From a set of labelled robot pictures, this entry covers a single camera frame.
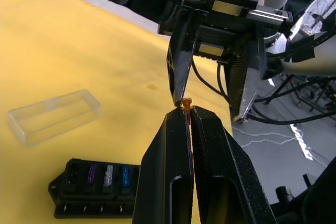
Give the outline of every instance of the black cable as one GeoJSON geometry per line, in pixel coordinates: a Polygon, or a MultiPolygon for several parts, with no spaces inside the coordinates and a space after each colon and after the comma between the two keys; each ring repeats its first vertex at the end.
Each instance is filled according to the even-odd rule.
{"type": "MultiPolygon", "coordinates": [[[[218,86],[219,86],[219,89],[221,91],[218,91],[216,88],[214,88],[211,84],[209,84],[207,81],[205,81],[201,76],[200,76],[200,73],[198,73],[197,69],[196,69],[196,65],[194,62],[192,62],[192,67],[193,67],[193,70],[196,74],[196,76],[200,79],[201,82],[203,82],[207,87],[209,87],[211,90],[215,91],[217,94],[220,94],[221,96],[223,96],[225,98],[225,100],[227,100],[227,102],[229,103],[230,105],[230,102],[229,102],[229,98],[228,96],[225,94],[225,91],[223,89],[223,86],[222,86],[222,81],[220,79],[220,75],[221,75],[221,64],[219,63],[218,66],[217,66],[217,82],[218,82],[218,86]]],[[[304,84],[301,84],[301,85],[298,85],[296,86],[295,88],[293,89],[290,89],[290,90],[287,90],[286,92],[283,92],[283,93],[280,93],[278,94],[276,97],[280,97],[280,96],[283,96],[288,93],[291,93],[295,90],[298,90],[298,89],[301,89],[305,86],[308,86],[310,84],[314,84],[314,83],[317,83],[317,82],[320,82],[320,81],[326,81],[326,79],[328,80],[335,80],[336,77],[327,77],[327,78],[323,78],[323,79],[320,79],[320,80],[315,80],[315,81],[310,81],[310,82],[307,82],[307,83],[304,83],[304,84]]],[[[257,108],[255,108],[255,106],[252,106],[252,108],[254,109],[254,111],[259,114],[260,116],[264,117],[265,119],[262,119],[262,118],[258,118],[256,116],[253,116],[251,114],[248,114],[248,118],[252,119],[252,120],[255,120],[255,121],[258,121],[258,122],[261,122],[261,123],[267,123],[267,124],[275,124],[275,125],[288,125],[288,124],[299,124],[299,123],[305,123],[305,122],[309,122],[309,121],[313,121],[313,120],[317,120],[317,119],[321,119],[321,118],[326,118],[326,117],[329,117],[329,116],[332,116],[332,115],[335,115],[336,114],[336,111],[331,111],[331,112],[328,112],[328,113],[324,113],[324,114],[320,114],[320,115],[315,115],[315,116],[311,116],[309,118],[303,118],[303,119],[296,119],[296,120],[291,120],[291,121],[275,121],[275,120],[271,120],[271,119],[267,119],[268,117],[266,117],[265,115],[263,115],[257,108]]]]}
{"type": "Polygon", "coordinates": [[[279,93],[279,94],[276,94],[276,95],[271,95],[270,97],[256,99],[255,102],[265,102],[265,101],[267,101],[270,98],[274,99],[274,98],[277,98],[277,97],[284,96],[286,94],[289,94],[289,93],[294,92],[296,90],[302,89],[302,88],[304,88],[306,86],[309,86],[309,85],[312,85],[314,83],[326,82],[326,81],[332,81],[332,80],[336,80],[336,77],[326,77],[326,78],[322,78],[322,79],[318,79],[318,80],[309,81],[309,82],[297,85],[295,88],[289,89],[289,90],[287,90],[285,92],[282,92],[282,93],[279,93]]]}
{"type": "MultiPolygon", "coordinates": [[[[277,85],[274,89],[272,89],[271,91],[269,91],[267,94],[265,94],[265,95],[263,95],[261,98],[264,98],[266,95],[268,95],[269,93],[271,93],[271,92],[273,92],[274,90],[276,90],[278,87],[279,87],[280,85],[277,85]]],[[[288,111],[288,113],[289,114],[291,114],[292,116],[293,116],[293,118],[294,119],[298,119],[295,115],[294,115],[294,113],[289,109],[289,108],[287,108],[287,106],[286,105],[284,105],[284,103],[279,99],[279,98],[277,98],[277,101],[288,111]]],[[[283,116],[283,115],[281,115],[281,113],[279,113],[279,111],[277,111],[276,110],[276,112],[283,118],[283,119],[285,119],[286,120],[286,118],[283,116]]]]}
{"type": "Polygon", "coordinates": [[[280,83],[279,85],[274,86],[274,88],[273,88],[272,90],[270,90],[270,91],[267,91],[267,90],[265,90],[265,89],[262,89],[262,88],[259,88],[259,87],[258,87],[258,90],[262,90],[262,91],[265,92],[265,94],[263,94],[262,96],[260,96],[260,98],[265,98],[265,97],[267,97],[269,94],[273,93],[278,87],[280,87],[280,85],[281,85],[281,83],[280,83]]]}
{"type": "Polygon", "coordinates": [[[274,54],[269,55],[269,57],[277,57],[280,59],[285,58],[291,58],[294,54],[297,54],[299,52],[303,52],[304,50],[307,50],[309,48],[314,48],[319,46],[320,44],[326,42],[328,39],[336,35],[336,24],[332,26],[328,31],[326,31],[324,34],[322,34],[320,37],[314,39],[313,41],[309,41],[301,46],[296,46],[293,49],[290,49],[288,51],[282,52],[280,54],[274,54]]]}
{"type": "Polygon", "coordinates": [[[275,121],[275,120],[269,120],[269,119],[263,119],[263,118],[258,118],[256,116],[253,116],[251,114],[248,115],[248,118],[261,122],[261,123],[268,123],[268,124],[275,124],[275,125],[287,125],[287,124],[298,124],[298,123],[306,123],[306,122],[310,122],[313,120],[317,120],[317,119],[321,119],[321,118],[326,118],[332,115],[336,115],[336,111],[331,111],[328,113],[324,113],[324,114],[320,114],[320,115],[314,115],[311,116],[309,118],[302,118],[302,119],[298,119],[298,120],[291,120],[291,121],[275,121]]]}
{"type": "Polygon", "coordinates": [[[220,75],[221,75],[221,64],[218,63],[217,65],[217,82],[218,82],[218,86],[219,86],[219,90],[221,92],[221,95],[224,97],[224,99],[227,101],[227,103],[229,104],[229,106],[231,106],[231,102],[229,97],[227,96],[227,94],[225,93],[224,89],[223,89],[223,85],[222,85],[222,81],[220,79],[220,75]]]}
{"type": "Polygon", "coordinates": [[[200,73],[197,71],[197,68],[196,68],[196,65],[194,63],[194,61],[192,62],[192,67],[193,67],[193,70],[195,72],[195,75],[199,78],[199,80],[204,83],[208,88],[210,88],[212,91],[216,92],[217,94],[219,95],[222,95],[222,93],[217,90],[216,88],[214,88],[210,83],[208,83],[206,80],[204,80],[202,78],[202,76],[200,75],[200,73]]]}

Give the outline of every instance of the blue fuse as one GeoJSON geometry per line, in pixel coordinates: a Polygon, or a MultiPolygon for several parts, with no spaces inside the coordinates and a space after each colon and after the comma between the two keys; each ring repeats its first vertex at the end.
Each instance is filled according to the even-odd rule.
{"type": "Polygon", "coordinates": [[[122,187],[129,188],[130,187],[130,176],[129,169],[126,166],[122,168],[122,187]]]}

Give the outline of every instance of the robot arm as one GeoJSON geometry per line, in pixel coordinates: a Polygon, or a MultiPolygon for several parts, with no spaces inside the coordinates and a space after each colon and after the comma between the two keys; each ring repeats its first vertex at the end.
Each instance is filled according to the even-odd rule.
{"type": "Polygon", "coordinates": [[[176,20],[161,28],[162,33],[172,34],[167,67],[174,105],[181,105],[193,55],[224,65],[229,104],[236,120],[244,118],[256,94],[247,90],[248,81],[268,79],[283,71],[335,74],[333,63],[336,64],[336,60],[333,60],[331,50],[333,40],[315,49],[307,49],[312,50],[309,55],[314,55],[314,58],[305,59],[306,62],[297,63],[296,57],[285,62],[266,54],[269,41],[274,41],[280,33],[289,36],[292,15],[283,10],[286,2],[183,0],[176,20]]]}

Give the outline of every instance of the gray floor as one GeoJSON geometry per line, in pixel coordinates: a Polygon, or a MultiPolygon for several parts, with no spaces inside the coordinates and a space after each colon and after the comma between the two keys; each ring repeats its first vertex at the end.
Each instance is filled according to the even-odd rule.
{"type": "MultiPolygon", "coordinates": [[[[275,85],[281,83],[280,78],[273,79],[275,85]]],[[[267,94],[274,87],[268,81],[263,81],[256,85],[260,90],[260,95],[267,94]]],[[[256,104],[261,112],[276,120],[293,120],[296,118],[305,118],[316,115],[319,112],[309,112],[310,107],[303,104],[297,107],[296,99],[291,99],[289,95],[273,100],[270,105],[264,106],[262,103],[256,104]]],[[[311,154],[325,165],[336,156],[336,121],[325,118],[299,125],[303,131],[303,140],[313,151],[311,154]]],[[[243,125],[233,124],[233,127],[250,134],[259,134],[267,132],[277,132],[294,137],[290,127],[282,125],[263,124],[249,120],[243,125]]],[[[269,135],[269,136],[247,136],[233,129],[234,138],[240,144],[244,145],[251,140],[269,139],[282,142],[287,138],[269,135]]],[[[303,155],[302,149],[296,140],[277,145],[269,142],[252,143],[244,147],[246,153],[250,156],[256,172],[259,176],[261,185],[270,204],[278,201],[275,189],[279,186],[287,186],[292,194],[297,196],[307,189],[303,180],[303,174],[309,173],[319,176],[324,167],[316,161],[311,161],[303,155]]]]}

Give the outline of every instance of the screw hole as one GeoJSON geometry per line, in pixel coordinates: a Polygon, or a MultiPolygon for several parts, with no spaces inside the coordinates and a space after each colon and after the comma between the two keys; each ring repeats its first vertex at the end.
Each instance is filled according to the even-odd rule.
{"type": "Polygon", "coordinates": [[[274,13],[278,14],[278,15],[282,15],[282,11],[280,11],[280,10],[274,10],[274,13]]]}

